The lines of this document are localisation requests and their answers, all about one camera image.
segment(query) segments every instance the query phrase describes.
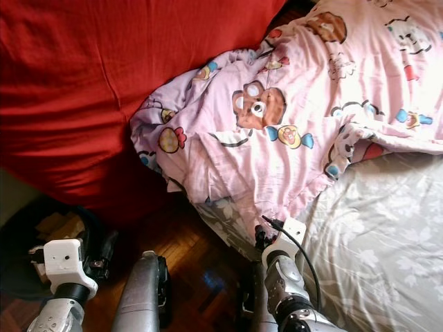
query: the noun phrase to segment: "cartoon bear print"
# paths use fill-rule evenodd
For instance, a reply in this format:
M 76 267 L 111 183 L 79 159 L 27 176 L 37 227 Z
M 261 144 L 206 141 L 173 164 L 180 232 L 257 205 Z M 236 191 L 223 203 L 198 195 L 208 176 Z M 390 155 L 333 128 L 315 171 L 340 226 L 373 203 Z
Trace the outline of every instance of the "cartoon bear print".
M 346 40 L 346 24 L 340 16 L 331 12 L 321 12 L 307 20 L 308 27 L 315 35 L 318 35 L 324 42 L 339 42 L 342 44 Z
M 385 26 L 399 44 L 400 51 L 414 55 L 428 52 L 432 48 L 429 38 L 409 16 L 405 19 L 393 19 Z
M 235 91 L 232 97 L 237 126 L 263 129 L 281 123 L 286 102 L 278 88 L 264 89 L 258 81 L 245 84 L 243 91 Z

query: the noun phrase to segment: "pink blanket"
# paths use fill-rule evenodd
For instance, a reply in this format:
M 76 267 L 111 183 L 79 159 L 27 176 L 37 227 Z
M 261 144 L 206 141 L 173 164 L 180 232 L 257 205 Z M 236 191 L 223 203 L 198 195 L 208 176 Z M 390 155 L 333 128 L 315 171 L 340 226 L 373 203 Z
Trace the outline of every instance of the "pink blanket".
M 442 154 L 442 103 L 440 0 L 323 0 L 156 90 L 132 140 L 169 190 L 231 196 L 253 242 L 262 214 L 297 216 L 351 163 Z

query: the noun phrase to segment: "red cushion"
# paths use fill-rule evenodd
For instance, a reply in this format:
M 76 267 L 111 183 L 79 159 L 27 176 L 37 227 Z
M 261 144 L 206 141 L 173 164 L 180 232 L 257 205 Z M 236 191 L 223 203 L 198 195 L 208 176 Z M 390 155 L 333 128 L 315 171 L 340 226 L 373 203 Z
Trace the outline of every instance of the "red cushion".
M 109 223 L 168 199 L 128 121 L 166 80 L 257 45 L 284 0 L 6 0 L 1 4 L 4 167 Z

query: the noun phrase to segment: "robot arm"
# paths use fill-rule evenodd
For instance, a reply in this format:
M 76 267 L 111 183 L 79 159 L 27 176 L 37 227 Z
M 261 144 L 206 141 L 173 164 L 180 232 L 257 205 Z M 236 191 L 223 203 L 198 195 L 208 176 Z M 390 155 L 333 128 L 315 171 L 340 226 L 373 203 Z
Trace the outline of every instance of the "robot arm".
M 283 229 L 302 242 L 306 227 L 288 218 Z M 262 263 L 266 268 L 264 285 L 268 293 L 268 311 L 275 318 L 279 332 L 346 332 L 333 325 L 312 306 L 302 275 L 294 258 L 298 248 L 282 232 L 266 247 Z
M 112 253 L 108 247 L 105 252 L 110 259 Z M 54 298 L 46 303 L 28 332 L 82 332 L 83 307 L 98 289 L 97 283 L 84 273 L 82 242 L 78 239 L 50 241 L 32 250 L 31 255 L 33 263 L 40 264 L 46 271 Z M 112 331 L 160 331 L 159 312 L 166 317 L 169 314 L 165 290 L 168 282 L 165 259 L 152 251 L 144 252 L 129 276 Z

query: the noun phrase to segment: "parquet floor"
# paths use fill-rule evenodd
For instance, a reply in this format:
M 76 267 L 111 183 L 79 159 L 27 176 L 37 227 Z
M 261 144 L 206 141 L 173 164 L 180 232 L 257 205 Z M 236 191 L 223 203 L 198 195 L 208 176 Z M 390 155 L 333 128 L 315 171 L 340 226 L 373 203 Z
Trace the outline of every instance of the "parquet floor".
M 85 308 L 84 332 L 108 332 L 126 278 L 145 250 L 166 258 L 172 279 L 173 320 L 165 331 L 234 331 L 237 281 L 249 262 L 226 246 L 184 199 L 120 233 L 111 277 Z M 1 296 L 1 332 L 21 332 L 39 303 Z

